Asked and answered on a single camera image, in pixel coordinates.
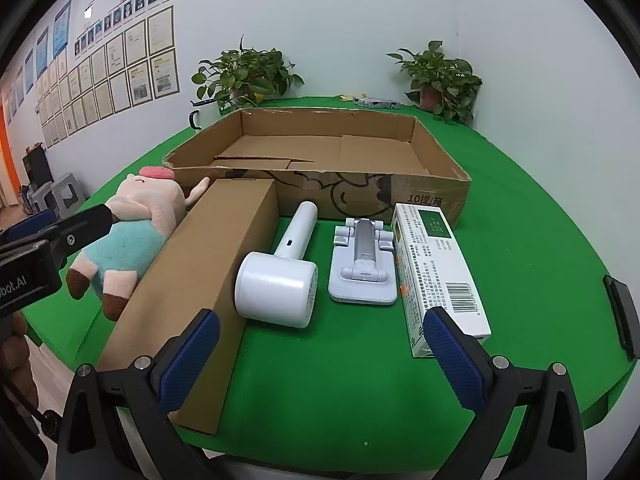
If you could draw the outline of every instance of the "plush toy leg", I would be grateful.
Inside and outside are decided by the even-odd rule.
[[[66,287],[74,300],[84,296],[96,272],[98,267],[86,257],[84,251],[80,251],[71,268],[66,272]]]
[[[107,270],[102,288],[102,311],[107,319],[117,321],[127,306],[138,282],[135,270]]]

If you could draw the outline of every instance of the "human hand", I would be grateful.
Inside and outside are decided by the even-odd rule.
[[[27,345],[27,321],[20,312],[14,312],[12,317],[14,334],[2,343],[0,348],[0,368],[27,400],[38,407],[38,390],[33,381],[31,364],[29,362],[29,346]],[[6,386],[2,386],[4,394],[16,405],[18,413],[29,416],[29,412],[21,405]]]

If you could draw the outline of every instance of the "plush toy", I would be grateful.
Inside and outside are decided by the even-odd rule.
[[[127,175],[106,206],[113,214],[108,235],[88,245],[66,274],[66,286],[75,300],[93,283],[102,299],[104,315],[117,321],[138,282],[169,236],[209,187],[202,181],[185,200],[168,168],[147,167]]]

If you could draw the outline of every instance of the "potted plant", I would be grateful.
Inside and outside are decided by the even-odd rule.
[[[293,83],[304,84],[295,65],[286,64],[275,48],[227,50],[214,61],[203,59],[191,80],[198,85],[196,95],[205,94],[218,102],[220,111],[258,106],[266,96],[282,97]]]
[[[482,80],[473,75],[471,65],[464,59],[446,59],[441,47],[441,41],[430,41],[428,49],[421,54],[400,48],[413,58],[410,60],[401,54],[387,55],[397,59],[401,70],[411,76],[412,92],[406,95],[421,110],[432,112],[436,119],[447,123],[457,121],[471,126]]]

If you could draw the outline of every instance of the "plant pot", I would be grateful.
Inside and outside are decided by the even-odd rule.
[[[420,104],[418,108],[425,112],[433,112],[436,105],[442,104],[442,95],[430,84],[420,88]]]

